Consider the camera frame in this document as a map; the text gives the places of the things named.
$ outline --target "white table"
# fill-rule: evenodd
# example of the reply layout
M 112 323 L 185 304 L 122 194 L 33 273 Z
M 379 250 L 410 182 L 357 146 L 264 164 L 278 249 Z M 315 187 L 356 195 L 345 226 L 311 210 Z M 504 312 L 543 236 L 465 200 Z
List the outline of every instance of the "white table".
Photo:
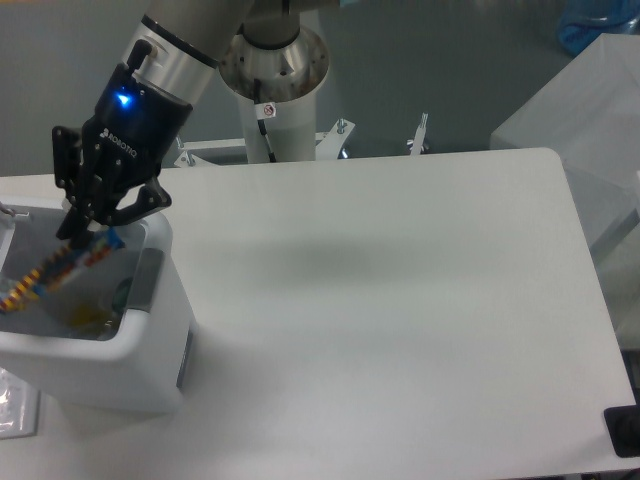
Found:
M 0 478 L 481 480 L 640 466 L 550 150 L 165 171 L 201 326 L 175 415 L 46 398 Z M 0 193 L 61 197 L 51 177 Z

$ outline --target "colorful object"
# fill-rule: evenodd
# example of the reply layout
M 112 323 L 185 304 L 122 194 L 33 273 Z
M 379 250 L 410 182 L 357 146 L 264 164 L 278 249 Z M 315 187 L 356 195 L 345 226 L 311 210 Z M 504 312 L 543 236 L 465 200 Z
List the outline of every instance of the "colorful object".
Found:
M 57 290 L 84 269 L 92 267 L 112 251 L 124 246 L 116 231 L 110 228 L 96 233 L 85 249 L 61 247 L 15 284 L 0 301 L 0 313 L 24 310 L 29 302 L 37 301 L 47 293 Z

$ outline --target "blue led light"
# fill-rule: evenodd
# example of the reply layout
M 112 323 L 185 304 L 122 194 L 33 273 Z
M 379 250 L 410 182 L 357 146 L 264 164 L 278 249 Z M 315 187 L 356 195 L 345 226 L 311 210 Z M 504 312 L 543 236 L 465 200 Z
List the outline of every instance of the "blue led light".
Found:
M 123 95 L 119 93 L 118 100 L 120 100 L 120 103 L 122 104 L 123 107 L 127 107 L 131 104 L 131 97 L 129 95 Z

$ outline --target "white cylindrical robot base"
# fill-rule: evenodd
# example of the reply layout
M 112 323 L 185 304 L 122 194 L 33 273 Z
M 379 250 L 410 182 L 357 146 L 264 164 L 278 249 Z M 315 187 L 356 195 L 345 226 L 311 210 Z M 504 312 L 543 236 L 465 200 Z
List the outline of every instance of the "white cylindrical robot base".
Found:
M 249 163 L 269 163 L 267 143 L 260 133 L 254 103 L 236 94 L 242 135 Z M 316 91 L 277 104 L 275 118 L 264 120 L 277 162 L 305 162 L 316 158 Z

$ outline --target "white bin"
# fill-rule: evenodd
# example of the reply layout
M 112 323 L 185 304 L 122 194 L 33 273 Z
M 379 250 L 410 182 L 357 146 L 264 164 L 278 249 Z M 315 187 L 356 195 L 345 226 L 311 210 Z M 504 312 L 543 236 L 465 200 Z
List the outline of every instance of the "white bin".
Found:
M 55 201 L 3 198 L 28 220 L 0 220 L 0 274 L 20 279 L 61 246 L 64 212 Z M 171 259 L 171 227 L 161 214 L 118 229 L 126 248 L 18 313 L 0 316 L 0 366 L 64 401 L 138 411 L 176 410 L 196 323 Z M 111 306 L 131 288 L 112 338 L 78 338 L 68 326 L 80 306 Z

